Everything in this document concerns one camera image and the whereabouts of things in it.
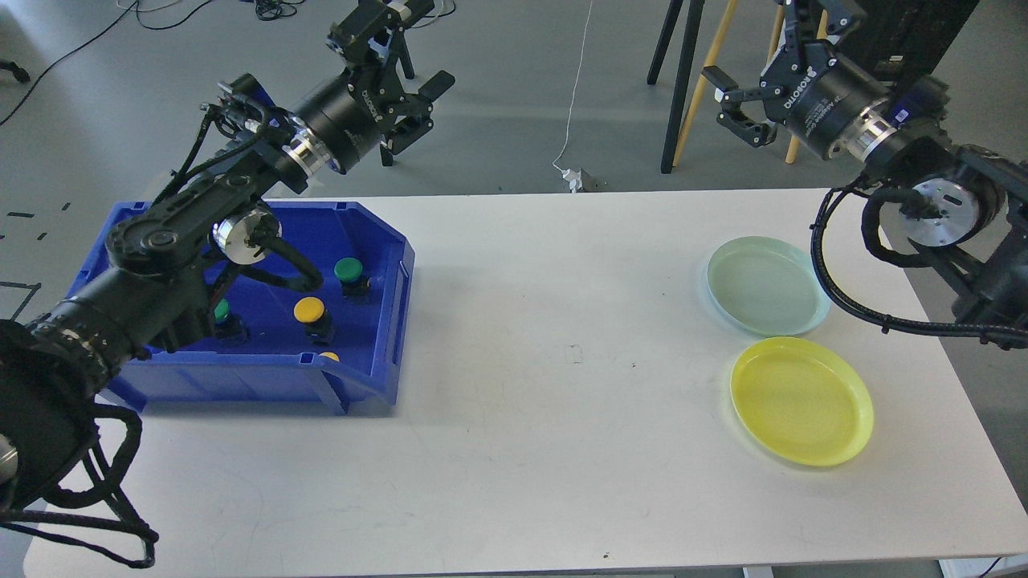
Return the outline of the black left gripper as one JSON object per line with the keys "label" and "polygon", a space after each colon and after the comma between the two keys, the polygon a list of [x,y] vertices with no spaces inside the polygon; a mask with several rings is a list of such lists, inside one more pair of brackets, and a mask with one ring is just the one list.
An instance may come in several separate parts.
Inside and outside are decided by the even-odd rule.
{"label": "black left gripper", "polygon": [[[397,58],[390,52],[394,34],[409,30],[433,9],[433,1],[359,1],[345,19],[330,26],[324,43],[348,66],[386,62]],[[338,174],[345,175],[379,145],[383,167],[393,167],[396,155],[434,127],[434,102],[453,84],[451,73],[438,71],[416,94],[401,94],[389,108],[398,98],[396,73],[352,71],[313,88],[293,113],[327,147],[330,168]]]}

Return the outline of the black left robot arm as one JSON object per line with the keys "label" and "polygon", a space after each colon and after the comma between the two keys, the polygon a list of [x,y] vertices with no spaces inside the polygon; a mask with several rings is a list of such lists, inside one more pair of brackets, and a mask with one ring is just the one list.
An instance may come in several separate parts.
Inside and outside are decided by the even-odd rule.
{"label": "black left robot arm", "polygon": [[109,267],[30,324],[2,321],[2,527],[151,568],[158,534],[121,490],[139,450],[136,411],[96,402],[131,360],[216,333],[238,277],[309,293],[323,275],[280,234],[263,201],[303,193],[323,167],[345,174],[374,148],[382,164],[433,128],[453,76],[414,94],[405,35],[432,1],[360,1],[329,29],[344,70],[292,110],[252,75],[203,106],[195,142],[140,216],[105,239]]}

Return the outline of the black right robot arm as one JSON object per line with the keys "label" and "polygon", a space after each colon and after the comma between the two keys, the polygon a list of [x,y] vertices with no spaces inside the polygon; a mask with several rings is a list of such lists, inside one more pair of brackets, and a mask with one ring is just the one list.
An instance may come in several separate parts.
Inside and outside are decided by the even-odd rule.
{"label": "black right robot arm", "polygon": [[[981,146],[955,145],[941,127],[946,84],[931,76],[893,94],[837,47],[866,12],[855,1],[782,1],[781,43],[755,88],[715,65],[717,120],[752,147],[785,128],[823,160],[862,165],[827,193],[811,224],[810,253],[827,296],[881,328],[919,336],[1026,346],[1026,164]],[[864,201],[862,244],[900,268],[932,268],[956,293],[951,323],[915,321],[864,306],[830,277],[827,226],[849,194]]]}

